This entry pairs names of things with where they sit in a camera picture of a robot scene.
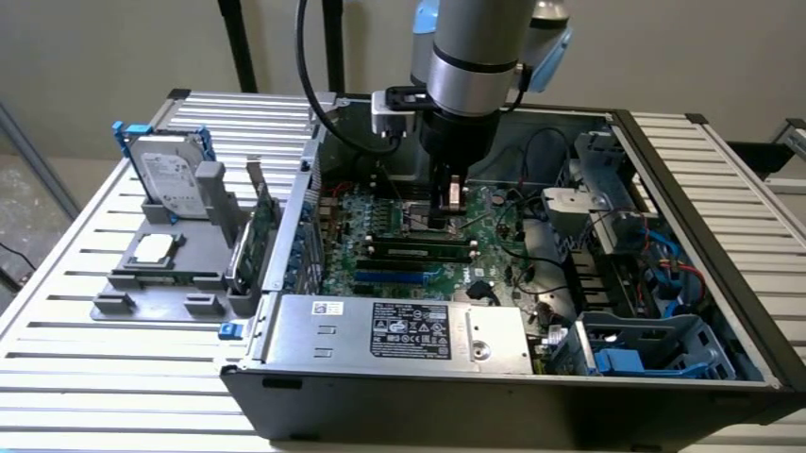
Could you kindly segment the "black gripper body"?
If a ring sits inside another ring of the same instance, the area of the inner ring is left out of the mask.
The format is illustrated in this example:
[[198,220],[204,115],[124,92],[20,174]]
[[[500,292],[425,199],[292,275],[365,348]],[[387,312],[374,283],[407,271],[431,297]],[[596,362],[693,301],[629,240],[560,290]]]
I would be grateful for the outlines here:
[[468,168],[489,152],[499,126],[499,112],[467,117],[441,109],[421,115],[419,143],[429,155],[429,179],[448,185],[451,176],[465,179]]

